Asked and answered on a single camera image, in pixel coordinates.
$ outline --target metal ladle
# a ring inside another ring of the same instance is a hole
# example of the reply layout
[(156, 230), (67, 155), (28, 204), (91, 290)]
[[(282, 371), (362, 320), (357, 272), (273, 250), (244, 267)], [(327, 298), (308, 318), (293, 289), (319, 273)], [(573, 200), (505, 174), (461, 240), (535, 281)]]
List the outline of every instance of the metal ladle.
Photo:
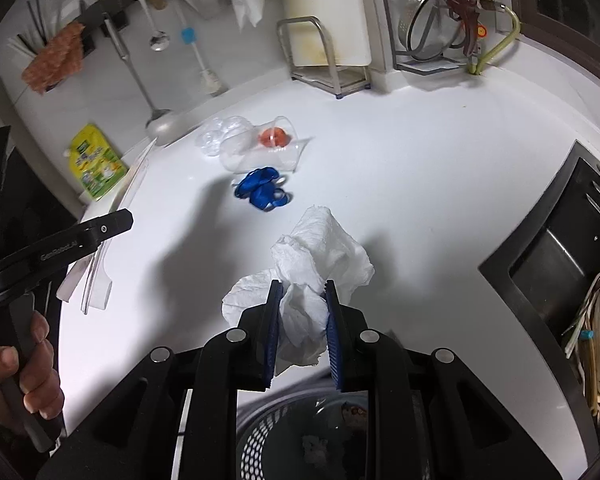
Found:
[(149, 46), (151, 47), (151, 50), (155, 50), (156, 52), (164, 50), (169, 46), (169, 35), (166, 32), (158, 30), (158, 28), (155, 26), (154, 17), (151, 15), (151, 11), (146, 4), (146, 0), (135, 1), (140, 2), (140, 5), (142, 5), (142, 10), (144, 10), (146, 18), (149, 20), (149, 25), (151, 25), (151, 28), (154, 30), (154, 34), (149, 39)]
[(129, 72), (131, 72), (131, 75), (140, 89), (142, 97), (144, 97), (147, 105), (149, 105), (149, 108), (151, 108), (151, 118), (149, 118), (145, 126), (147, 136), (151, 140), (158, 139), (156, 144), (159, 146), (173, 142), (181, 135), (186, 133), (186, 131), (181, 131), (182, 126), (178, 122), (178, 115), (171, 110), (155, 107), (154, 102), (151, 101), (151, 98), (149, 97), (146, 88), (142, 84), (142, 81), (140, 81), (138, 72), (136, 72), (135, 67), (131, 63), (131, 56), (125, 42), (122, 41), (122, 37), (118, 33), (118, 30), (108, 14), (104, 15), (104, 23), (107, 26), (111, 43), (113, 43), (118, 56), (120, 56), (120, 59), (125, 63), (126, 67), (129, 69)]

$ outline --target brown frame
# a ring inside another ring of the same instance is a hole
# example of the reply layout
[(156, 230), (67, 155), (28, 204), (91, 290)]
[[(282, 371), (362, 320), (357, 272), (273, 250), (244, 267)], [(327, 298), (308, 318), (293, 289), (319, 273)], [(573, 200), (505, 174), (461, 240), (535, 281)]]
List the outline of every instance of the brown frame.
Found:
[(600, 46), (576, 30), (538, 12), (537, 0), (511, 0), (521, 33), (560, 52), (600, 79)]

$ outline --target cutting board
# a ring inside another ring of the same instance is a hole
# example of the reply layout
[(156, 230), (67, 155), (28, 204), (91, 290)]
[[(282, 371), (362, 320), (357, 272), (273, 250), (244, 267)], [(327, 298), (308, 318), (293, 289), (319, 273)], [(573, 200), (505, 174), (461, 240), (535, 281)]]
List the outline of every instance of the cutting board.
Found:
[[(369, 36), (362, 0), (283, 0), (286, 18), (315, 16), (328, 31), (336, 64), (367, 66), (371, 63)], [(320, 35), (311, 23), (289, 26), (291, 53), (296, 66), (327, 65)]]

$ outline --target cutting board stand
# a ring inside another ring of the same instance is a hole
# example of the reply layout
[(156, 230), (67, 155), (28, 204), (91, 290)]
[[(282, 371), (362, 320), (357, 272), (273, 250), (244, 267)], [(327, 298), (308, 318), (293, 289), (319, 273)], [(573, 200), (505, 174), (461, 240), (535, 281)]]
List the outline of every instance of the cutting board stand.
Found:
[[(291, 53), (288, 25), (290, 23), (313, 23), (318, 29), (327, 59), (327, 66), (296, 66)], [(371, 82), (366, 66), (337, 66), (333, 43), (324, 25), (315, 16), (288, 18), (278, 22), (278, 39), (289, 65), (291, 79), (320, 88), (342, 99), (362, 89), (369, 90)]]

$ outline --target yellow packaging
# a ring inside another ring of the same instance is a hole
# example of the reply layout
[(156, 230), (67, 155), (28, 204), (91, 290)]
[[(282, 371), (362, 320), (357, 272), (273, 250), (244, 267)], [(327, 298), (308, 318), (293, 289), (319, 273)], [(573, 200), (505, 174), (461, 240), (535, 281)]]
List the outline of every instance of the yellow packaging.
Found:
[(87, 124), (72, 140), (69, 169), (94, 200), (126, 174), (126, 166), (93, 124)]

